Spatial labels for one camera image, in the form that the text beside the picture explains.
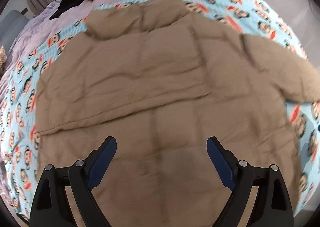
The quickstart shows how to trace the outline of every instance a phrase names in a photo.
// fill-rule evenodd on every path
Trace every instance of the cartoon print blanket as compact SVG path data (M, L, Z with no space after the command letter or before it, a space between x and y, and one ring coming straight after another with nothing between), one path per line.
M127 8L136 2L124 0L98 7ZM183 0L191 12L217 20L243 34L267 37L306 59L306 54L295 34L284 21L262 0ZM7 95L1 110L1 151L5 157L10 199L16 211L29 217L36 174L39 134L35 125L36 85L40 75L62 53L72 37L86 31L85 18L76 21L52 36L20 62L11 74ZM287 115L300 137L302 178L296 213L311 197L319 183L318 131L319 106L294 105L287 102Z

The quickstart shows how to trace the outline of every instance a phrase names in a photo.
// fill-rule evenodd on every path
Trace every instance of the brown fabric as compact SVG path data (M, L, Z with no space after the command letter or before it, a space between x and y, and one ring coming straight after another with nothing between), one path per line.
M320 100L307 61L182 0L92 11L87 27L37 86L39 172L86 158L111 135L118 150L93 190L111 225L212 226L230 195L206 152L216 136L251 165L279 165L295 208L300 162L284 100Z

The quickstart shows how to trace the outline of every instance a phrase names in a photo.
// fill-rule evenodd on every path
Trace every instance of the bed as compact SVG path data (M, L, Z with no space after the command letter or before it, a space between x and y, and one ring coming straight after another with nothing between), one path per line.
M36 84L40 75L55 61L72 37L87 29L85 19L91 10L127 7L148 0L85 1L60 18L49 20L60 1L52 2L24 27L11 46L11 52L17 58L0 81L1 155L6 169L6 175L2 176L2 197L15 208L15 212L26 219L29 218L37 174L40 173L37 170L41 143L35 126ZM269 38L301 58L307 58L290 27L262 0L183 1L190 10L227 24L237 32ZM303 174L300 176L297 214L311 198L320 180L317 140L320 109L317 102L302 105L286 102L285 109L300 137L299 153Z

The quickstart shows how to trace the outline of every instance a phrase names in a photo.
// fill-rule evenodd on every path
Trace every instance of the black cloth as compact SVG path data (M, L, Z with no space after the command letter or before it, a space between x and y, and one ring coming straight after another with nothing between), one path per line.
M58 18L62 13L66 12L70 8L79 6L84 0L63 0L60 2L58 10L54 12L52 16L50 16L50 20L54 18Z

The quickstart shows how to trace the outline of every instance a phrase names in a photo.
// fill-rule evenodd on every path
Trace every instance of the gray floor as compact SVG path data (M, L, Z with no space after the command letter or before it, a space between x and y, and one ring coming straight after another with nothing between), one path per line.
M320 8L312 0L265 0L300 39L309 61L320 71Z

